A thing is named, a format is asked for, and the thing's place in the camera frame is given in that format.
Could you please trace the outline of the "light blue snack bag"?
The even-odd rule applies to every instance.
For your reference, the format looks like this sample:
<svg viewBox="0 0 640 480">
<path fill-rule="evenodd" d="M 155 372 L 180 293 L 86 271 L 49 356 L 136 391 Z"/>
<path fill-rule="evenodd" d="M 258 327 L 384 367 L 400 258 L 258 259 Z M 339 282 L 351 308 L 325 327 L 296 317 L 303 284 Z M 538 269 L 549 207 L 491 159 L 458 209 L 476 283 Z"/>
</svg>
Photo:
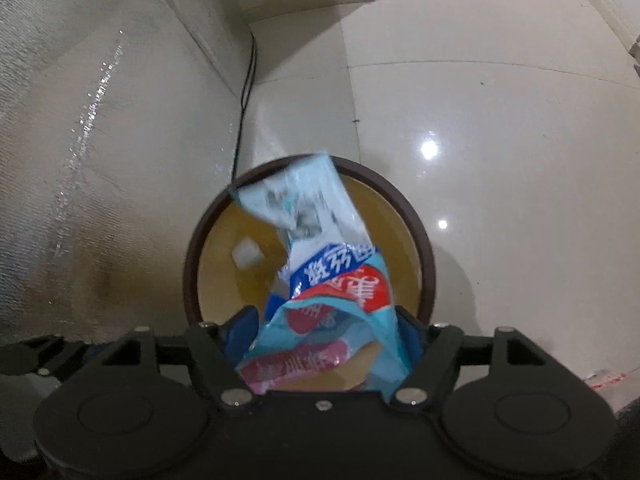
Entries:
<svg viewBox="0 0 640 480">
<path fill-rule="evenodd" d="M 305 157 L 234 193 L 274 226 L 288 258 L 265 321 L 236 370 L 256 394 L 373 390 L 390 396 L 411 370 L 390 274 L 327 154 Z"/>
</svg>

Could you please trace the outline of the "yellow trash bin dark rim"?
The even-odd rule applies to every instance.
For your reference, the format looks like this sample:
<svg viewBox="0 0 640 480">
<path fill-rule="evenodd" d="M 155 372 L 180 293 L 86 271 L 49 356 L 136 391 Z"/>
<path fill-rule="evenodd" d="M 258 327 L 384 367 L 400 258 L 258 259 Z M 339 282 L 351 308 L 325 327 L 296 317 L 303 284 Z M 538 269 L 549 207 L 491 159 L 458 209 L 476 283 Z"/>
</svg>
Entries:
<svg viewBox="0 0 640 480">
<path fill-rule="evenodd" d="M 224 188 L 198 222 L 183 267 L 183 303 L 191 324 L 221 324 L 246 306 L 262 310 L 285 263 L 276 229 L 247 214 L 232 193 L 297 162 L 299 155 L 266 162 Z M 432 244 L 418 213 L 398 188 L 374 170 L 335 156 L 337 171 L 381 249 L 396 304 L 421 322 L 432 316 L 436 270 Z"/>
</svg>

